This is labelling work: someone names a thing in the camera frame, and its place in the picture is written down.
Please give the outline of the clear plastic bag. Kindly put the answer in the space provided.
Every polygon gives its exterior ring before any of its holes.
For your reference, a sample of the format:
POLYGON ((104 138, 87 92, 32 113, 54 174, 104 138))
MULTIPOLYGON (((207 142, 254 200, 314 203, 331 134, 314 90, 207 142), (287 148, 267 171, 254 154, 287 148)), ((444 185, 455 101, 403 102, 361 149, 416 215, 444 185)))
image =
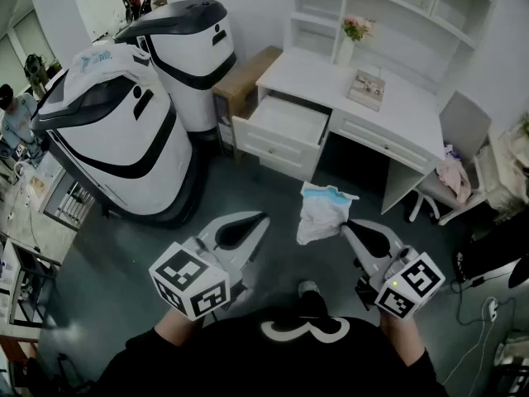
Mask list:
POLYGON ((305 181, 300 194, 303 206, 297 231, 297 243, 309 242, 332 237, 341 230, 341 224, 349 218, 350 206, 360 197, 341 192, 337 187, 317 186, 305 181))

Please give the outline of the white printed cloth bag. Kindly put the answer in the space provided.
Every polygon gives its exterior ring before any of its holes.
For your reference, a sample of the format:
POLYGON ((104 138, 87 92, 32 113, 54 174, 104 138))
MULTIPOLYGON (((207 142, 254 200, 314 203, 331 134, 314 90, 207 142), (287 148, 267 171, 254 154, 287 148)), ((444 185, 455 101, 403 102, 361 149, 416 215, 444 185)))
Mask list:
POLYGON ((64 82, 63 104, 68 106, 92 86, 121 76, 140 85, 153 82, 156 72, 150 55, 125 43, 93 45, 73 58, 64 82))

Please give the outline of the grey chair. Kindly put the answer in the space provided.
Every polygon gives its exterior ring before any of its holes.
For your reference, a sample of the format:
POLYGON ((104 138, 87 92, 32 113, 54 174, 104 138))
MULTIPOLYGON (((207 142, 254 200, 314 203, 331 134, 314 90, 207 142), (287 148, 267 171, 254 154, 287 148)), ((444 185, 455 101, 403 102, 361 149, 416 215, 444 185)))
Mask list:
POLYGON ((424 203, 430 205, 432 219, 444 226, 485 202, 484 180, 477 155, 488 137, 490 117, 477 103, 456 92, 441 111, 440 122, 445 152, 441 162, 446 155, 460 160, 469 177, 472 194, 465 203, 458 203, 454 192, 441 182, 434 168, 413 189, 417 194, 417 201, 408 217, 409 222, 416 220, 424 203))

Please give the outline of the white desk drawer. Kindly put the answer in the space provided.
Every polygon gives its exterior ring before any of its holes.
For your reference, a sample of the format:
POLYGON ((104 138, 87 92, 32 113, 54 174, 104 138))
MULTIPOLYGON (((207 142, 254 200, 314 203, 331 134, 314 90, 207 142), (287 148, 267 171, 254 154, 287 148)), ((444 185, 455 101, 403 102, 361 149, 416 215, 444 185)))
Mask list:
POLYGON ((268 95, 247 117, 232 118, 236 148, 300 180, 314 170, 330 116, 306 103, 268 95))

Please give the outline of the person's grey shoe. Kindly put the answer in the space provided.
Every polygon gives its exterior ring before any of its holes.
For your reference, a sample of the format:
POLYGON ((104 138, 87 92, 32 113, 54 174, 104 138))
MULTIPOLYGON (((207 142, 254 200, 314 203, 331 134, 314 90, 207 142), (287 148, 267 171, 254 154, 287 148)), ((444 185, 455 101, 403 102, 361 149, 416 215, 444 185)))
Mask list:
POLYGON ((305 294, 320 295, 317 284, 311 280, 303 280, 298 284, 298 297, 301 299, 305 294))

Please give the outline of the white vase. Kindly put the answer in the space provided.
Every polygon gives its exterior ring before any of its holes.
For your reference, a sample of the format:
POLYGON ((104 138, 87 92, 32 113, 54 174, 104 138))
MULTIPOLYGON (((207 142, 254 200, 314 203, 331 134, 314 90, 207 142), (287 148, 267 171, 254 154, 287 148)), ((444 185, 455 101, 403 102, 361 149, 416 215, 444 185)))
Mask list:
POLYGON ((348 36, 345 36, 341 42, 340 49, 336 57, 336 64, 340 67, 349 67, 355 49, 355 42, 348 36))

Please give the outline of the pink flower bouquet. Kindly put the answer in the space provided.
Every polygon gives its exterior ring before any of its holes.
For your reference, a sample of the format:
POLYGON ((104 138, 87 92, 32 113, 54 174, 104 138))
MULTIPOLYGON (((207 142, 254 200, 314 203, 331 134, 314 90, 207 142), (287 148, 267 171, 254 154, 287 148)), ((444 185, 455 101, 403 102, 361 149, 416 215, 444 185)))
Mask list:
POLYGON ((345 17, 341 27, 347 37, 353 42, 357 42, 372 35, 374 24, 375 21, 369 18, 345 17))

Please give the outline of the person's right forearm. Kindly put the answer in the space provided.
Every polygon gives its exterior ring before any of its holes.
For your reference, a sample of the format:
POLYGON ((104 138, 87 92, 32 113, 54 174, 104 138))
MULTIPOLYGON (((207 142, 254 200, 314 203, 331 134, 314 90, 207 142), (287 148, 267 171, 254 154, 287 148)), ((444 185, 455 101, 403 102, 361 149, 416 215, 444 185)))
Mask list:
POLYGON ((406 366, 416 363, 426 348, 414 318, 400 319, 382 311, 380 328, 406 366))

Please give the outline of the metal shelf rack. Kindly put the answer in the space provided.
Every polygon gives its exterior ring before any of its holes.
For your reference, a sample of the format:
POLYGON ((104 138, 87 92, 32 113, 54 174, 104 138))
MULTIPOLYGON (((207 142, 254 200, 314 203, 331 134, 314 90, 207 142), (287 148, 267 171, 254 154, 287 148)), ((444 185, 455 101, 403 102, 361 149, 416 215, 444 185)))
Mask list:
POLYGON ((7 324, 41 328, 61 264, 7 239, 0 291, 8 296, 7 324))

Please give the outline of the white writing desk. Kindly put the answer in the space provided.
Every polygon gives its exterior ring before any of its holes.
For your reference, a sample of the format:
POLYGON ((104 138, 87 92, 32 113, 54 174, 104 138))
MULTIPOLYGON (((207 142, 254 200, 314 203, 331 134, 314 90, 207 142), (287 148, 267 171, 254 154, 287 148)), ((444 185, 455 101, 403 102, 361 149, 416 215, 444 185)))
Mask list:
POLYGON ((386 213, 443 158, 441 124, 432 94, 386 69, 363 64, 358 67, 386 83, 378 112, 346 97, 354 69, 296 52, 283 53, 257 80, 258 104, 274 95, 328 114, 319 159, 330 133, 388 157, 381 208, 386 213))

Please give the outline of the wooden side cabinet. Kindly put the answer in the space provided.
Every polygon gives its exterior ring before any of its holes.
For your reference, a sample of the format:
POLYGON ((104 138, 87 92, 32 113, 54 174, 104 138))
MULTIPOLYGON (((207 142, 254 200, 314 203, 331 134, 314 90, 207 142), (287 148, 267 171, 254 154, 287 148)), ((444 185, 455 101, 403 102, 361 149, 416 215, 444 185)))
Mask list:
POLYGON ((237 164, 241 162, 242 152, 236 147, 233 118, 250 117, 257 107, 256 81, 282 53, 280 48, 268 46, 244 64, 234 66, 212 89, 222 153, 237 164))

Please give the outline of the person's dark trouser leg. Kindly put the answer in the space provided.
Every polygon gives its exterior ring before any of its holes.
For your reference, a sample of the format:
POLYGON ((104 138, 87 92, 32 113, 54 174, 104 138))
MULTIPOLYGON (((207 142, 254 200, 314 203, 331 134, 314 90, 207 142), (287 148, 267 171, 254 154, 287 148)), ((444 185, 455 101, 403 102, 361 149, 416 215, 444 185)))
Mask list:
POLYGON ((315 290, 309 290, 299 298, 296 311, 298 316, 306 318, 328 318, 324 298, 315 290))

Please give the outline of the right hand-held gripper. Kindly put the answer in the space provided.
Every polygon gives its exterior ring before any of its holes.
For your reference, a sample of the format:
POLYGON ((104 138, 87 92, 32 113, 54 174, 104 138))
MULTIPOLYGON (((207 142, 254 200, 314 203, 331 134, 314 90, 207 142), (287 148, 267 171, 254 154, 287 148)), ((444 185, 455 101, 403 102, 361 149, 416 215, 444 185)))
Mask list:
POLYGON ((362 267, 355 290, 367 309, 376 306, 396 318, 409 319, 446 280, 427 253, 403 247, 389 227, 348 219, 341 231, 362 267))

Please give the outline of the white hutch shelf unit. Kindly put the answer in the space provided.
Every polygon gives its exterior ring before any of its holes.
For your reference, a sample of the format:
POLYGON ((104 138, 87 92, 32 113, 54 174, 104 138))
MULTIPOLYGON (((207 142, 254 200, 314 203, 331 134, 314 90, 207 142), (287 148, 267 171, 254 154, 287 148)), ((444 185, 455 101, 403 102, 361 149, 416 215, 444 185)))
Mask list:
POLYGON ((493 0, 288 0, 284 46, 331 64, 345 17, 375 21, 353 61, 382 67, 440 94, 478 48, 493 0))

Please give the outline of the black bag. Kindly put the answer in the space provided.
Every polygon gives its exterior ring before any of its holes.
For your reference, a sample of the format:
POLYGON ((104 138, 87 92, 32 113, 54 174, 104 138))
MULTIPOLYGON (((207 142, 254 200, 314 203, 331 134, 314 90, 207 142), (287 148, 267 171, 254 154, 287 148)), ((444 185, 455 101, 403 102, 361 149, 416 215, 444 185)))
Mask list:
POLYGON ((529 210, 455 251, 455 278, 465 282, 529 256, 529 210))

